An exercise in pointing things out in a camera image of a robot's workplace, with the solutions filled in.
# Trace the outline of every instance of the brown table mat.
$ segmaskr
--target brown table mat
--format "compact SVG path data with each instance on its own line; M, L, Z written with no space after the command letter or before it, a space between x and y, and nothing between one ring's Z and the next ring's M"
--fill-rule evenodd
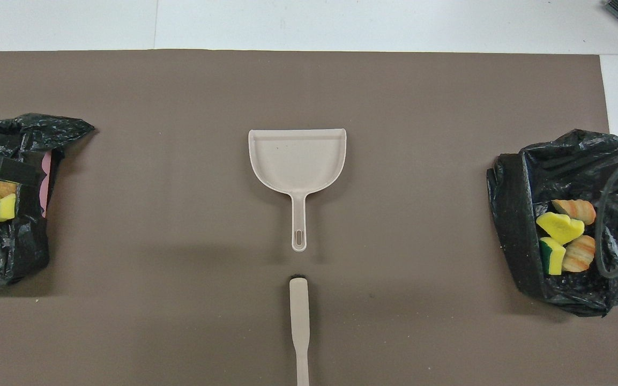
M0 288L0 384L294 384L287 281L309 279L312 384L618 384L618 307L518 293L485 169L607 132L597 56L0 53L0 118L79 117L52 262ZM250 167L250 129L347 130L307 200Z

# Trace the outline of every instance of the dustpan pan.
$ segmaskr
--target dustpan pan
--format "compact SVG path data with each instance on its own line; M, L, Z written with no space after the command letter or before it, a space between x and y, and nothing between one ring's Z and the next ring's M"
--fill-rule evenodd
M306 197L333 183L345 164L345 129L251 130L249 158L257 178L292 198L292 249L307 247Z

